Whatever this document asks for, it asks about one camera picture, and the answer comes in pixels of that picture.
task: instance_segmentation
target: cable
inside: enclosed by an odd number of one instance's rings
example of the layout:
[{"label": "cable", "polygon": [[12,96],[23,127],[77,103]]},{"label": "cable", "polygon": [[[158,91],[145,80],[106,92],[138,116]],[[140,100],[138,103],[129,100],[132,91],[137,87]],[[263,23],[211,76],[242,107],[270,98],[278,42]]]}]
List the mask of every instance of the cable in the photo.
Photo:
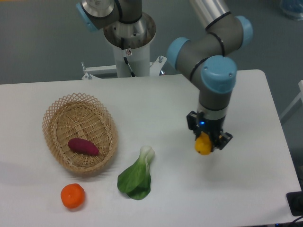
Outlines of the cable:
[{"label": "cable", "polygon": [[295,224],[295,222],[297,222],[297,221],[300,220],[300,219],[303,219],[303,216],[300,216],[300,217],[298,217],[297,219],[293,220],[288,226],[289,226],[289,227],[292,227],[292,226]]},{"label": "cable", "polygon": [[[125,41],[125,39],[121,38],[121,50],[124,50],[124,41]],[[136,75],[135,75],[132,67],[130,66],[130,64],[129,64],[128,60],[127,60],[127,57],[125,56],[123,59],[124,59],[125,64],[128,66],[128,70],[131,73],[131,76],[132,77],[136,77]]]}]

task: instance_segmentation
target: green leafy vegetable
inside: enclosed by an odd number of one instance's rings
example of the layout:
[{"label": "green leafy vegetable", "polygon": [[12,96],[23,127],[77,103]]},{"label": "green leafy vegetable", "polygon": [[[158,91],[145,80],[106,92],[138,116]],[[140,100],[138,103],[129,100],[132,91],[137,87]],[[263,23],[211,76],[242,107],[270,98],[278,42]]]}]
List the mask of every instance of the green leafy vegetable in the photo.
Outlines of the green leafy vegetable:
[{"label": "green leafy vegetable", "polygon": [[140,149],[139,158],[118,176],[118,189],[134,200],[144,199],[151,191],[150,164],[155,156],[150,146]]}]

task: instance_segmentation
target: wicker basket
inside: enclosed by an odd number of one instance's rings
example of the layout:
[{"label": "wicker basket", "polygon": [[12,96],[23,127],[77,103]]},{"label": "wicker basket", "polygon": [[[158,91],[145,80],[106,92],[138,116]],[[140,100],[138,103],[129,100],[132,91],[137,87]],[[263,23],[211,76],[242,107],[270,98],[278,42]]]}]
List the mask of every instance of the wicker basket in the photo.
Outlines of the wicker basket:
[{"label": "wicker basket", "polygon": [[[75,173],[99,170],[117,148],[115,123],[94,96],[74,93],[55,101],[44,115],[42,128],[53,156],[61,165]],[[99,155],[90,156],[71,151],[67,143],[76,137],[94,143],[99,149]]]}]

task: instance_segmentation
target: purple sweet potato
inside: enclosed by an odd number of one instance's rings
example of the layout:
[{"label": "purple sweet potato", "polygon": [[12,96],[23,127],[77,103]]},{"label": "purple sweet potato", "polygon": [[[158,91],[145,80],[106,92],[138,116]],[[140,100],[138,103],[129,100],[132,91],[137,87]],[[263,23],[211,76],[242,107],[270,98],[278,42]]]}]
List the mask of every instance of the purple sweet potato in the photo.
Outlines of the purple sweet potato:
[{"label": "purple sweet potato", "polygon": [[99,154],[99,150],[95,144],[85,139],[73,138],[68,141],[67,145],[72,151],[77,153],[87,154],[91,156],[97,156]]}]

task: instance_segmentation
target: yellow lemon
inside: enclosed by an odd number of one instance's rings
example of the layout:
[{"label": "yellow lemon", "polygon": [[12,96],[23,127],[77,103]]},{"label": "yellow lemon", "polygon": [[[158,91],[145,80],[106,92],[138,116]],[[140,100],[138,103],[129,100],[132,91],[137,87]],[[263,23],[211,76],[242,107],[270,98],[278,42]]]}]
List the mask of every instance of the yellow lemon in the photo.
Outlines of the yellow lemon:
[{"label": "yellow lemon", "polygon": [[196,139],[195,149],[201,155],[209,155],[212,152],[212,142],[209,136],[202,132],[201,135]]}]

